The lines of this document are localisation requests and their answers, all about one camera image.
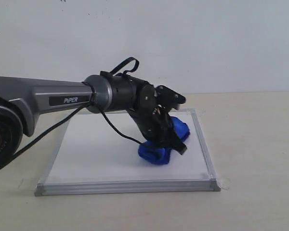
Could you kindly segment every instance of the black strap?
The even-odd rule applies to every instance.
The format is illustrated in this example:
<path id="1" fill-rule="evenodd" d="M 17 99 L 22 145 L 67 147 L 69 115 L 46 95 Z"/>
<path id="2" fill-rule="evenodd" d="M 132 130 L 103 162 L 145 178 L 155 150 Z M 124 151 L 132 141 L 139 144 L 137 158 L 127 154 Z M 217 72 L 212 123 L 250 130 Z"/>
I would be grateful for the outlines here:
<path id="1" fill-rule="evenodd" d="M 126 60 L 124 60 L 123 62 L 121 62 L 110 73 L 112 75 L 115 75 L 119 70 L 121 70 L 123 67 L 125 67 L 127 64 L 129 64 L 132 61 L 135 61 L 135 65 L 134 65 L 133 69 L 132 70 L 125 70 L 123 72 L 123 75 L 126 75 L 128 72 L 135 72 L 139 67 L 139 61 L 137 59 L 135 59 L 134 57 L 130 57 L 130 58 L 127 58 Z"/>

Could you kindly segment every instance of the table surface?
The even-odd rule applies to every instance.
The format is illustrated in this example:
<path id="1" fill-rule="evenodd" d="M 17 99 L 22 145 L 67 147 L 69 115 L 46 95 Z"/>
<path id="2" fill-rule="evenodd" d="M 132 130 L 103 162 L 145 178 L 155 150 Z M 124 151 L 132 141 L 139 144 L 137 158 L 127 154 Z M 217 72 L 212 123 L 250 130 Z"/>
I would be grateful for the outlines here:
<path id="1" fill-rule="evenodd" d="M 34 197 L 60 128 L 0 171 L 0 231 L 289 230 L 289 92 L 187 95 L 221 192 Z M 34 137 L 66 116 L 42 115 Z"/>

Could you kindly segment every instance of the white board surface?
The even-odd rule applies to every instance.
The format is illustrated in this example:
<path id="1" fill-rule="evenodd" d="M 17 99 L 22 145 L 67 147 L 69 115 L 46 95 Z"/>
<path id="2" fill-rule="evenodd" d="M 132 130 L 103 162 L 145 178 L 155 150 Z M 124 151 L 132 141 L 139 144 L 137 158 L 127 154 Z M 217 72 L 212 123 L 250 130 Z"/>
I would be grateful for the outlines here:
<path id="1" fill-rule="evenodd" d="M 129 56 L 180 93 L 289 90 L 289 0 L 0 0 L 0 76 L 83 81 Z"/>
<path id="2" fill-rule="evenodd" d="M 71 119 L 45 184 L 135 180 L 208 180 L 208 167 L 189 112 L 176 112 L 191 131 L 183 156 L 172 151 L 168 165 L 156 166 L 138 156 L 139 145 L 119 136 L 102 115 Z M 145 141 L 127 113 L 108 114 L 125 135 Z"/>

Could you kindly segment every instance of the blue cloth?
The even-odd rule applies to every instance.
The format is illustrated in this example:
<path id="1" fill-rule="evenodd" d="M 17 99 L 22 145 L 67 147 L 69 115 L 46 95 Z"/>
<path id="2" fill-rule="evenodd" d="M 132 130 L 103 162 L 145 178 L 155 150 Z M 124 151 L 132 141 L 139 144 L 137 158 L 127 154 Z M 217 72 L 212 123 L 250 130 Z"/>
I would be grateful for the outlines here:
<path id="1" fill-rule="evenodd" d="M 174 116 L 171 116 L 171 119 L 174 124 L 175 132 L 184 142 L 190 134 L 187 124 Z M 146 146 L 154 147 L 153 143 L 150 141 L 146 141 L 144 144 Z M 138 155 L 154 165 L 166 165 L 170 161 L 171 151 L 172 149 L 170 148 L 150 149 L 141 144 L 138 148 Z"/>

